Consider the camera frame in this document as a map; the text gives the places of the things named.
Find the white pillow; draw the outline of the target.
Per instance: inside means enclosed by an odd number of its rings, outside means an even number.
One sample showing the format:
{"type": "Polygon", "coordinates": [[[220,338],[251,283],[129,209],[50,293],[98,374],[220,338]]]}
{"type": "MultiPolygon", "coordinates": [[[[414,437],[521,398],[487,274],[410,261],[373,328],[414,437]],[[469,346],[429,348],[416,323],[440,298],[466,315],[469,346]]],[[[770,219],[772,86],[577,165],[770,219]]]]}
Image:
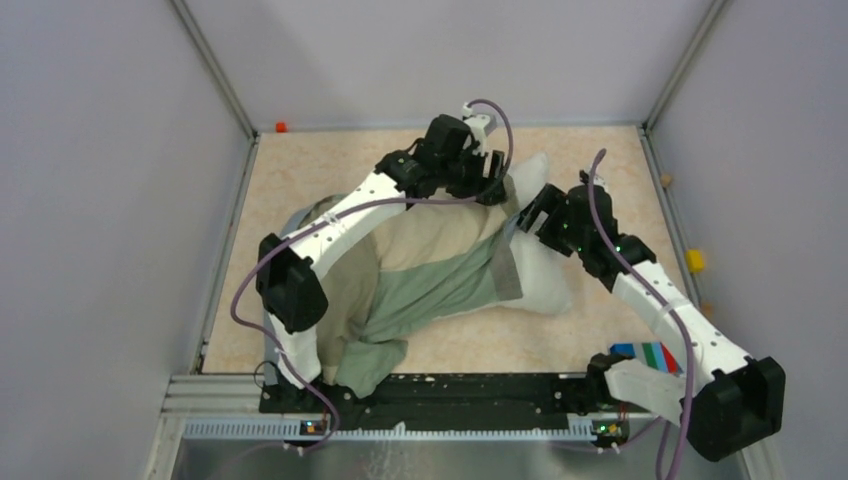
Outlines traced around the white pillow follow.
{"type": "MultiPolygon", "coordinates": [[[[518,211],[526,208],[547,183],[550,161],[544,151],[509,169],[518,211]]],[[[517,216],[510,219],[505,232],[510,234],[510,251],[517,271],[521,293],[499,306],[543,315],[562,315],[572,307],[564,258],[541,244],[538,238],[517,229],[517,216]]]]}

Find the grey-blue and beige pillowcase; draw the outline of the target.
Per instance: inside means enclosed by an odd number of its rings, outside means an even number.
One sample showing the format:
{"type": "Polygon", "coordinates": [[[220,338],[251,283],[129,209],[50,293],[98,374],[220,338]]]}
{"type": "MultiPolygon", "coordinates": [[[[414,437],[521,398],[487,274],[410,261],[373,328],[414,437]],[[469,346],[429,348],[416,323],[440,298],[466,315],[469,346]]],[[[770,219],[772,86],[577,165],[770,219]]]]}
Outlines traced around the grey-blue and beige pillowcase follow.
{"type": "Polygon", "coordinates": [[[415,205],[381,223],[322,279],[329,306],[314,333],[278,336],[284,378],[368,396],[406,358],[410,334],[521,298],[505,230],[518,210],[510,193],[494,206],[415,205]]]}

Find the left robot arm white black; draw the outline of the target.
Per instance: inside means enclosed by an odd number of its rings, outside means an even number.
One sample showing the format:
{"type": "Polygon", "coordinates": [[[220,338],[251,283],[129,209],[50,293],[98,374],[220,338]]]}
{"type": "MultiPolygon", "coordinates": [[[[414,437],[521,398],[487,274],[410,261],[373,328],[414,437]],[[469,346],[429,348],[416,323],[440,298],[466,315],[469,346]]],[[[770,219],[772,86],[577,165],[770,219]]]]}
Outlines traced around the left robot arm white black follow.
{"type": "Polygon", "coordinates": [[[441,114],[425,135],[386,154],[362,183],[335,206],[285,237],[260,244],[256,290],[272,319],[283,401],[297,413],[319,404],[317,324],[329,301],[321,281],[331,267],[386,220],[414,205],[496,205],[511,151],[491,151],[497,121],[463,109],[441,114]]]}

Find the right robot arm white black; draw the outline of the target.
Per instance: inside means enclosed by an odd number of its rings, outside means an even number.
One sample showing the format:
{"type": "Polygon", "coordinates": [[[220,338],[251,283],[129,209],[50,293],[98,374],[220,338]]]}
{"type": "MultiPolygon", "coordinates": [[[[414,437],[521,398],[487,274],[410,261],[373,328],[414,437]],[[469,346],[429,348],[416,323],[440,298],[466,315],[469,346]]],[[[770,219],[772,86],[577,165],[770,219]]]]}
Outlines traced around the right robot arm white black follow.
{"type": "Polygon", "coordinates": [[[521,231],[567,257],[628,305],[668,351],[679,373],[631,355],[596,354],[586,397],[600,412],[623,402],[680,427],[704,459],[722,460],[782,428],[786,373],[772,357],[754,358],[717,327],[671,281],[655,253],[624,234],[612,198],[598,185],[564,192],[547,184],[518,217],[521,231]]]}

